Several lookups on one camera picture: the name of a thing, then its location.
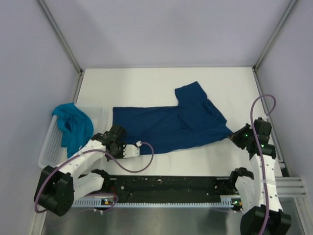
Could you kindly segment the dark blue t shirt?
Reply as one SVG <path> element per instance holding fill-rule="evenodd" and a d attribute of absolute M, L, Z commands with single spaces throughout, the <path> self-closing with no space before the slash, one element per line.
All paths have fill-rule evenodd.
<path fill-rule="evenodd" d="M 176 88 L 176 106 L 114 107 L 113 124 L 126 129 L 127 144 L 149 143 L 156 154 L 222 141 L 227 120 L 198 82 Z"/>

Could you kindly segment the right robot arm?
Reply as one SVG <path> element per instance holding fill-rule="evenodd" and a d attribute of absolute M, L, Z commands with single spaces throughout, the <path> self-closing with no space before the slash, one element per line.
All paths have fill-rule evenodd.
<path fill-rule="evenodd" d="M 272 126 L 258 118 L 229 136 L 240 149 L 249 153 L 252 169 L 236 168 L 231 172 L 228 188 L 239 194 L 243 216 L 243 235 L 285 235 L 291 227 L 291 216 L 285 214 L 278 198 L 274 167 L 276 149 L 269 143 Z"/>

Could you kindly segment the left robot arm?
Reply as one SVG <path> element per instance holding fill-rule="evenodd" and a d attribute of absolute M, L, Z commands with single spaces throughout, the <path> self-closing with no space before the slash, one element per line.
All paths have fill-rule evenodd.
<path fill-rule="evenodd" d="M 50 211 L 65 215 L 73 202 L 91 193 L 111 192 L 111 180 L 104 170 L 92 169 L 104 157 L 121 157 L 126 130 L 114 125 L 105 133 L 95 134 L 88 143 L 65 162 L 46 166 L 40 175 L 34 195 L 35 212 Z"/>

